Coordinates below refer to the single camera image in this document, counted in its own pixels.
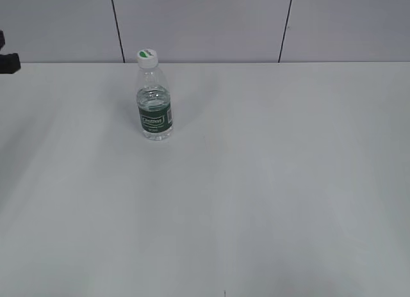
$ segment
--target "plastic water bottle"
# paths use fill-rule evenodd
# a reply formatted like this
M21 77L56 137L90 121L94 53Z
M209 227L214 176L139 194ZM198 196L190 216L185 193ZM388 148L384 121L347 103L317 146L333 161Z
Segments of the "plastic water bottle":
M164 140L172 132L171 98L167 79L158 67L156 51L139 51L137 60L140 70L136 103L140 111L143 133L148 139Z

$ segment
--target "white bottle cap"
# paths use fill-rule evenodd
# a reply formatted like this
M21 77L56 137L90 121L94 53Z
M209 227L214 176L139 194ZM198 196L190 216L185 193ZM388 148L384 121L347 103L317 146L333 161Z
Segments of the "white bottle cap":
M136 57L140 68L154 68L158 64L158 56L153 49L143 49Z

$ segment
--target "table surface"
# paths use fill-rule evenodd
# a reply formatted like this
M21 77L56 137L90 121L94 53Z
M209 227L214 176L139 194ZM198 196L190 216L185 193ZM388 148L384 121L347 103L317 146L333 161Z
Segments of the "table surface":
M0 295L410 294L410 63L134 64L0 76Z

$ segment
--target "black object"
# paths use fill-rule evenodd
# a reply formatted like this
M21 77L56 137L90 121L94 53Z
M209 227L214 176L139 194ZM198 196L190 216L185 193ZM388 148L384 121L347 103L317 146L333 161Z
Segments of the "black object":
M5 45L3 31L0 30L0 49ZM0 74L13 74L21 69L18 54L0 55Z
M4 39L3 30L0 30L0 49L2 49L5 44L6 44L6 40Z

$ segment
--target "bottle label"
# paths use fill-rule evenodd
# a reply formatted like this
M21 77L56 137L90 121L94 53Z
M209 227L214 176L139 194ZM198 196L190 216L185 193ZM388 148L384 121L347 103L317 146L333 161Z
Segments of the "bottle label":
M171 104L157 111L139 110L142 128L147 132L164 132L172 126Z

